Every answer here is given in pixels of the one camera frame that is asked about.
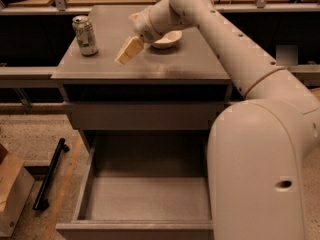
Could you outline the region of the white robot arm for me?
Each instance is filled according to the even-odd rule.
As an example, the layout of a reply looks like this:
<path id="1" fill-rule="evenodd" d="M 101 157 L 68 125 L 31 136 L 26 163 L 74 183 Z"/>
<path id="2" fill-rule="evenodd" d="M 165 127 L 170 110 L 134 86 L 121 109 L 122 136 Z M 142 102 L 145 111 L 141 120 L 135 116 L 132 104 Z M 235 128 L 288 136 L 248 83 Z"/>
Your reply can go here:
<path id="1" fill-rule="evenodd" d="M 162 0 L 131 15 L 126 64 L 147 43 L 195 27 L 242 96 L 215 120 L 207 166 L 215 240 L 307 240 L 302 162 L 320 143 L 320 103 L 210 0 Z"/>

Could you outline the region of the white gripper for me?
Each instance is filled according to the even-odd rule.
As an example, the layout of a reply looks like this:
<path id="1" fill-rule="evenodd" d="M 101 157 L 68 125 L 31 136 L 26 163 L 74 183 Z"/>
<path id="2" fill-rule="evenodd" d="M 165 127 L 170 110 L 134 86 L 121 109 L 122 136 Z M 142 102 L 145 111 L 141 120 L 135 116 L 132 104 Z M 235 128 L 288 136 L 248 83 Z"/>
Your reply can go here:
<path id="1" fill-rule="evenodd" d="M 138 37 L 130 37 L 124 42 L 116 55 L 115 62 L 127 64 L 144 49 L 144 42 L 154 43 L 160 40 L 163 37 L 160 31 L 163 19 L 164 11 L 156 6 L 149 6 L 140 12 L 131 14 L 129 20 Z"/>

